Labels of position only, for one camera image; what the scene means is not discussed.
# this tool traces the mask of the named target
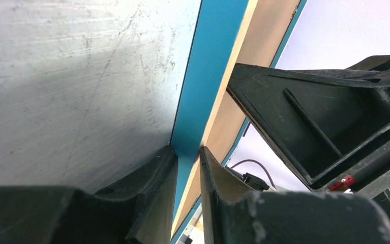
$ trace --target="blue edging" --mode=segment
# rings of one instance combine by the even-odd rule
[[[187,214],[187,217],[184,219],[182,224],[180,225],[183,228],[179,228],[177,232],[175,233],[174,237],[171,239],[171,244],[176,244],[179,237],[183,233],[183,231],[186,229],[186,226],[189,224],[189,221],[192,219],[195,212],[198,210],[198,207],[201,205],[201,198],[198,198],[196,200],[195,205],[193,205],[193,208],[190,210],[189,214]]]
[[[171,145],[178,155],[174,215],[195,162],[248,0],[202,0]]]
[[[243,136],[244,131],[246,130],[247,125],[249,124],[249,119],[245,118],[243,125],[241,126],[241,129],[238,132],[238,135],[236,136],[236,139],[234,141],[234,144],[232,145],[231,149],[229,150],[228,154],[226,155],[225,159],[222,162],[222,165],[225,166],[226,162],[228,162],[231,155],[234,153],[236,146],[238,146],[239,140]]]

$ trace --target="metal sheet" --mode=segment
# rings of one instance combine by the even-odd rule
[[[0,1],[0,185],[93,192],[168,144],[199,4]]]

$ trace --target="wooden board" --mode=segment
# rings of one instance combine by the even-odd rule
[[[201,145],[208,146],[219,162],[226,157],[233,146],[236,136],[245,119],[245,116],[239,107],[228,94],[225,94],[225,89],[228,84],[230,74],[232,73],[232,69],[236,62],[267,67],[270,66],[292,20],[294,10],[298,6],[299,1],[274,0],[249,3],[252,4],[250,6],[251,18],[249,19],[247,16],[249,11],[248,6],[246,16],[243,19],[240,32],[235,40],[234,49],[229,58],[227,69],[223,75],[222,83],[202,138]],[[243,33],[242,28],[248,24],[247,21],[250,21],[250,25],[246,26],[247,29]],[[256,52],[256,49],[251,50],[250,45],[253,45],[254,48],[260,49],[268,47],[268,51],[263,53],[262,56],[253,55],[252,58],[250,58],[250,53]],[[185,193],[172,225],[173,235],[176,233],[178,227],[184,221],[193,204],[200,196],[200,177],[198,167],[199,162],[196,162],[191,171],[191,181],[188,181],[186,185]]]
[[[237,63],[269,67],[299,0],[259,1]]]
[[[210,131],[213,127],[213,122],[216,119],[220,104],[222,102],[223,96],[226,92],[226,86],[228,85],[229,78],[231,76],[233,67],[235,65],[236,59],[238,57],[239,50],[241,49],[241,46],[244,41],[244,36],[246,35],[247,29],[250,24],[250,20],[252,19],[253,12],[255,10],[256,4],[258,0],[249,0],[247,3],[246,11],[244,13],[243,19],[241,21],[238,34],[236,36],[231,55],[229,57],[227,66],[225,68],[225,72],[222,77],[222,81],[219,86],[219,90],[217,92],[216,98],[214,100],[213,108],[210,112],[209,119],[206,123],[204,134],[201,139],[200,145],[205,145],[208,137],[210,135]],[[186,187],[183,192],[183,197],[180,201],[180,204],[178,205],[178,209],[174,218],[174,222],[172,224],[172,230],[171,233],[174,234],[177,228],[177,224],[184,220],[184,218],[187,216],[188,211],[186,209],[189,209],[194,204],[196,199],[200,196],[200,177],[199,177],[199,161],[197,160],[195,164],[192,167],[192,171],[189,175],[189,180],[187,181]]]

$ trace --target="red clip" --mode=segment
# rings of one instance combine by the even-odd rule
[[[355,179],[353,179],[352,175],[348,174],[341,181],[338,181],[333,186],[329,188],[329,191],[345,191],[351,185],[355,183]]]

